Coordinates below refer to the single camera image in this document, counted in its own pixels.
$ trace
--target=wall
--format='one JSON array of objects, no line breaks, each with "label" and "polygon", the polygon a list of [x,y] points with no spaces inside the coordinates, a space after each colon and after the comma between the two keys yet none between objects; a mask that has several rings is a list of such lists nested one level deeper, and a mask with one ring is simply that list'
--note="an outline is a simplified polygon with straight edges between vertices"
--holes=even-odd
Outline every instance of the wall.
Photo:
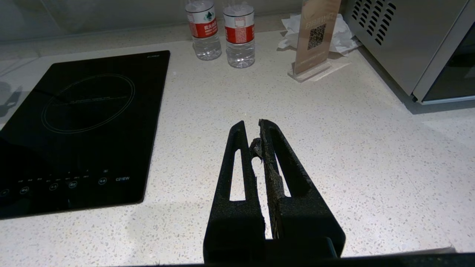
[{"label": "wall", "polygon": [[[215,0],[220,14],[223,0]],[[301,0],[248,0],[257,15]],[[186,22],[185,0],[0,0],[0,42]]]}]

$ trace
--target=countertop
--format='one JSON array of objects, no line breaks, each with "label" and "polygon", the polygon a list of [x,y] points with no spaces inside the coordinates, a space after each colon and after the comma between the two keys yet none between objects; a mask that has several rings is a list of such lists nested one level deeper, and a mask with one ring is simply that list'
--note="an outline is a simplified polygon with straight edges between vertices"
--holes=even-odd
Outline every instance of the countertop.
[{"label": "countertop", "polygon": [[[333,72],[300,84],[287,75],[295,52],[276,49],[282,38],[256,34],[246,69],[225,53],[200,61],[189,41],[0,61],[2,103],[15,90],[21,102],[54,62],[171,52],[144,202],[1,220],[0,264],[202,262],[229,129],[244,120],[250,143],[261,118],[279,125],[346,233],[344,257],[475,251],[475,109],[412,114],[360,50],[332,55]],[[264,171],[253,165],[270,238]]]}]

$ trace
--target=induction cooktop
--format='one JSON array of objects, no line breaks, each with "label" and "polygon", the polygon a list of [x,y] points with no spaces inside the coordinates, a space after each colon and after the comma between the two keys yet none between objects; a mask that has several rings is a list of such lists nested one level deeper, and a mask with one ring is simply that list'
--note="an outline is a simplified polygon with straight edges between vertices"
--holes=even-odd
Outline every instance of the induction cooktop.
[{"label": "induction cooktop", "polygon": [[143,201],[169,58],[53,64],[0,132],[0,218]]}]

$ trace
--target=plastic water bottle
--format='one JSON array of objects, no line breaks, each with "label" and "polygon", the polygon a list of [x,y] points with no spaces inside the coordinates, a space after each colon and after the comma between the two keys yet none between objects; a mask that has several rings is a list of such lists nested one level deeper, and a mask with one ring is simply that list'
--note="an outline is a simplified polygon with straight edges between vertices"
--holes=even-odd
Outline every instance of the plastic water bottle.
[{"label": "plastic water bottle", "polygon": [[212,0],[188,0],[185,10],[188,15],[196,56],[201,60],[213,60],[221,56],[214,2]]},{"label": "plastic water bottle", "polygon": [[226,54],[232,67],[245,68],[254,64],[254,8],[245,1],[231,1],[224,7]]}]

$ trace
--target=microwave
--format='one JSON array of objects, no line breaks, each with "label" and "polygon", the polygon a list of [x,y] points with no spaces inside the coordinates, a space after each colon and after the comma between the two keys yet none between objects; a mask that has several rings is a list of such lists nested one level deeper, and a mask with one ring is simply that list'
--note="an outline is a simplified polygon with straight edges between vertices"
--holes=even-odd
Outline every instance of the microwave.
[{"label": "microwave", "polygon": [[344,18],[415,102],[475,100],[475,0],[349,0]]}]

